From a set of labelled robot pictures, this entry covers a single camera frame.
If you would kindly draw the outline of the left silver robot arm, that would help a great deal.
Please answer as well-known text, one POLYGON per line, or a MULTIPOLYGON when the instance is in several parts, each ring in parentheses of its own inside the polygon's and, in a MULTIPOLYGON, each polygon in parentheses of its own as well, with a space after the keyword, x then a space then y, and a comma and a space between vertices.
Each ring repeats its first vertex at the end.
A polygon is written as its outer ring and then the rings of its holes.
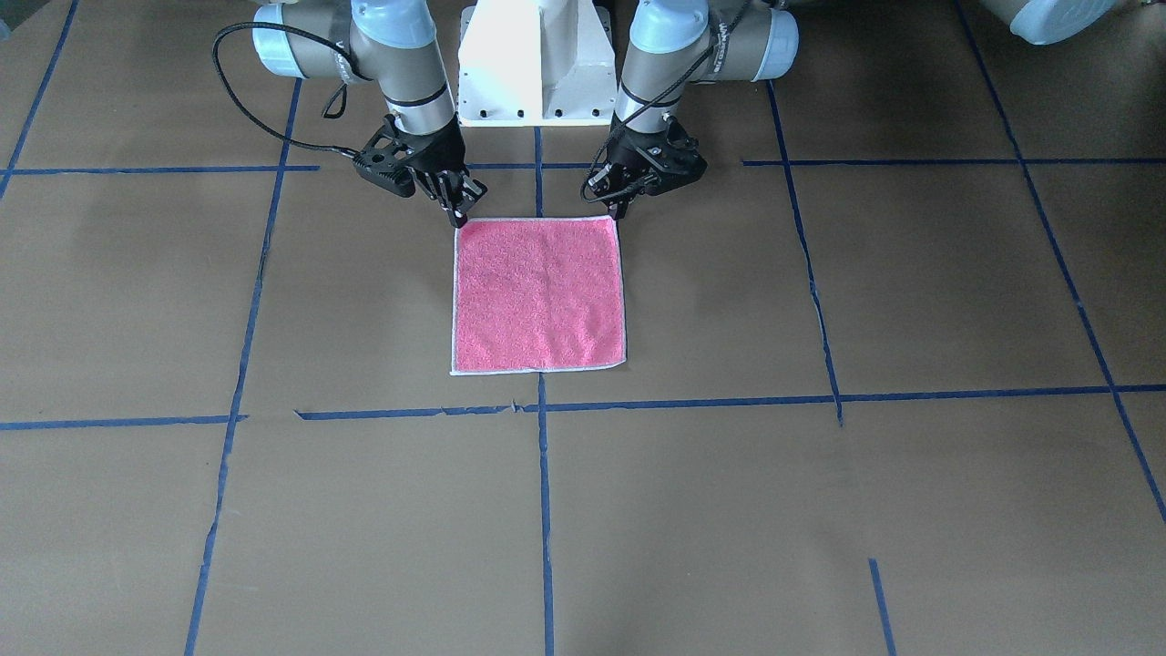
POLYGON ((703 178, 708 163, 679 120, 687 86, 787 75, 801 41, 784 1, 641 1, 628 27, 609 135, 580 198, 614 221, 630 204, 703 178))

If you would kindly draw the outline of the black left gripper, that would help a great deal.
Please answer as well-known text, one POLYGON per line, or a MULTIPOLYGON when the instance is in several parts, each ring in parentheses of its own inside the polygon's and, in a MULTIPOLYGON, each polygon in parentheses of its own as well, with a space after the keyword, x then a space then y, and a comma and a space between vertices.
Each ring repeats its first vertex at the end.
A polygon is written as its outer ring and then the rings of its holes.
POLYGON ((663 131, 646 133, 613 120, 600 147, 603 162, 588 171, 583 199, 607 202, 609 216, 621 221, 640 195, 649 198, 703 178, 708 163, 675 117, 665 117, 663 131))

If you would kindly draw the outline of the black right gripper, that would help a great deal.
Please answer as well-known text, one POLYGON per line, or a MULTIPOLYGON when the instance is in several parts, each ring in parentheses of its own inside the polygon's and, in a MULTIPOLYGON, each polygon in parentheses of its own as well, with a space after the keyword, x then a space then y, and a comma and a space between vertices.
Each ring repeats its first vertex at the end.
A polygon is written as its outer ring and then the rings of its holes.
POLYGON ((414 134, 396 126, 396 117, 382 117, 382 126, 354 154, 353 167, 363 179, 400 198, 412 198, 422 188, 437 198, 455 230, 468 223, 469 213, 489 192, 472 179, 465 165, 465 146, 457 119, 438 131, 414 134))

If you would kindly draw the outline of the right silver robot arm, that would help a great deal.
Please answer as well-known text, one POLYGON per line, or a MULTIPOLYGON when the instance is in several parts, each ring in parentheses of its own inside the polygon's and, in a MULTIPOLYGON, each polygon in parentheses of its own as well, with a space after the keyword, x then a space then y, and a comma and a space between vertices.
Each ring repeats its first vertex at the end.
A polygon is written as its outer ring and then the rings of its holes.
POLYGON ((399 198, 436 202, 455 228, 486 188, 472 179, 435 21, 424 1, 259 3, 251 42, 283 77, 374 84, 387 117, 359 150, 343 149, 361 178, 399 198))

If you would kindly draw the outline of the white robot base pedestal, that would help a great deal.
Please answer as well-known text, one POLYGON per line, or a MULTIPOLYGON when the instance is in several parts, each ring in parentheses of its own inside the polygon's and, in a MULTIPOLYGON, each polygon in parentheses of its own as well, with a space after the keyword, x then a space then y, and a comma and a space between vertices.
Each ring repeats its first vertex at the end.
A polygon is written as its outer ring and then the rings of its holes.
POLYGON ((618 76, 604 5, 477 1, 461 12, 459 28, 462 126, 607 126, 618 76))

